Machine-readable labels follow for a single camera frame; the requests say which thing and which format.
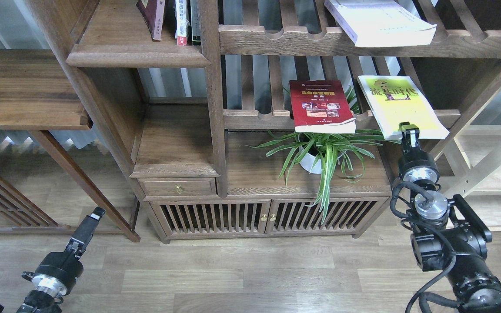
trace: wooden cabinet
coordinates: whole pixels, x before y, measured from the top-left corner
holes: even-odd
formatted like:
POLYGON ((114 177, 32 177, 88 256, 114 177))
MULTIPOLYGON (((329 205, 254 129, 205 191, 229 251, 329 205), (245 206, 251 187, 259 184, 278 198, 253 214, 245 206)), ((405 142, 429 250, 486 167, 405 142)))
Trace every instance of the wooden cabinet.
MULTIPOLYGON (((452 135, 501 87, 501 5, 498 10, 492 0, 440 1, 436 7, 415 0, 420 15, 438 24, 437 34, 430 45, 398 48, 354 47, 323 0, 315 0, 307 12, 317 22, 314 31, 300 24, 292 0, 275 2, 281 17, 277 29, 261 25, 258 0, 243 1, 241 25, 221 23, 223 8, 216 0, 197 1, 203 42, 187 47, 177 47, 168 33, 161 42, 151 41, 135 0, 26 1, 163 242, 203 236, 359 236, 385 209, 396 158, 391 150, 374 151, 376 159, 367 161, 359 183, 332 180, 331 218, 319 225, 302 215, 315 197, 318 178, 296 168, 285 186, 277 179, 284 156, 266 158, 264 151, 249 148, 267 138, 264 130, 293 127, 284 107, 284 83, 290 79, 281 70, 284 56, 291 58, 297 79, 310 79, 306 56, 318 56, 325 79, 349 71, 357 90, 356 77, 364 72, 360 56, 369 57, 380 75, 390 74, 385 57, 397 57, 400 75, 411 76, 423 89, 452 135), (240 109, 226 107, 230 69, 224 55, 241 55, 240 109), (271 101, 266 103, 254 98, 253 55, 267 55, 271 101), (334 57, 344 57, 346 66, 334 57), (206 103, 168 99, 167 105, 148 105, 133 67, 203 68, 206 103), (179 193, 179 181, 191 182, 190 187, 180 184, 179 193), (269 222, 272 214, 277 218, 269 222)), ((364 97, 358 100, 364 110, 358 127, 375 127, 364 97)), ((440 155, 444 145, 425 146, 440 155)))

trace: book cover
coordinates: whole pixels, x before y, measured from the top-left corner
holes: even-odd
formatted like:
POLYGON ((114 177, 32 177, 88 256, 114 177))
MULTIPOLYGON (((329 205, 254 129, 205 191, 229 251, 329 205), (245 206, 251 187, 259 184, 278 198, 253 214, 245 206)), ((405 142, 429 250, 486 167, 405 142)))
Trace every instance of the book cover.
POLYGON ((401 122, 419 127, 420 139, 444 139, 448 135, 411 77, 362 75, 358 80, 385 139, 401 139, 401 122))
POLYGON ((436 25, 394 0, 326 0, 324 5, 357 47, 430 44, 436 25))
POLYGON ((137 2, 137 8, 143 15, 153 40, 161 40, 165 2, 165 0, 138 0, 137 2))
POLYGON ((354 133, 353 113, 338 80, 289 82, 298 133, 354 133))

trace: drawer knob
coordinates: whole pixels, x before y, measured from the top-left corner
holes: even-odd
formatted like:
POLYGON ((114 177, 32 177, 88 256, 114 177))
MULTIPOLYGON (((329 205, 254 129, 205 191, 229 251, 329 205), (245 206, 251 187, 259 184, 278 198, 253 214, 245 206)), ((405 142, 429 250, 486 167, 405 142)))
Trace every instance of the drawer knob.
POLYGON ((185 189, 183 189, 183 187, 181 187, 181 185, 175 185, 175 192, 177 194, 182 194, 183 191, 185 191, 185 189))

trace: spider plant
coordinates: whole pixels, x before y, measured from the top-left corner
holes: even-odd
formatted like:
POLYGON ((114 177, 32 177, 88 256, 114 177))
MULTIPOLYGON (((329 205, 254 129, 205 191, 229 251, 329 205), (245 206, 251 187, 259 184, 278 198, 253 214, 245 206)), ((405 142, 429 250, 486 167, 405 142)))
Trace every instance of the spider plant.
POLYGON ((318 211, 322 212, 322 223, 326 220, 328 214, 328 206, 330 204, 330 181, 334 176, 337 166, 340 166, 341 172, 345 179, 350 183, 356 183, 361 180, 364 175, 364 157, 374 158, 372 152, 359 147, 358 145, 382 145, 378 141, 389 141, 398 143, 397 140, 385 140, 382 132, 374 129, 359 129, 355 133, 289 133, 287 135, 276 137, 266 143, 252 148, 264 148, 277 146, 276 148, 266 152, 269 157, 283 150, 289 150, 285 159, 284 165, 280 171, 278 178, 286 174, 285 183, 289 179, 289 175, 294 165, 299 163, 307 153, 316 155, 313 166, 320 162, 322 165, 322 173, 320 174, 320 185, 316 200, 312 206, 318 204, 318 211), (347 171, 353 171, 354 165, 350 155, 355 155, 360 161, 362 173, 354 176, 349 176, 347 171))

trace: cabinet door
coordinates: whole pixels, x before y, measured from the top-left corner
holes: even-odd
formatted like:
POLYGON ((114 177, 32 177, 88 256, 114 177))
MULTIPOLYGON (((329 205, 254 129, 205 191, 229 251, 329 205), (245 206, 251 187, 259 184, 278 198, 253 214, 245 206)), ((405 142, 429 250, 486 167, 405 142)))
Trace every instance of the cabinet door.
POLYGON ((270 200, 151 202, 170 239, 263 234, 270 200))
POLYGON ((272 200, 266 234, 356 234, 387 200, 386 197, 332 199, 326 220, 313 200, 272 200))

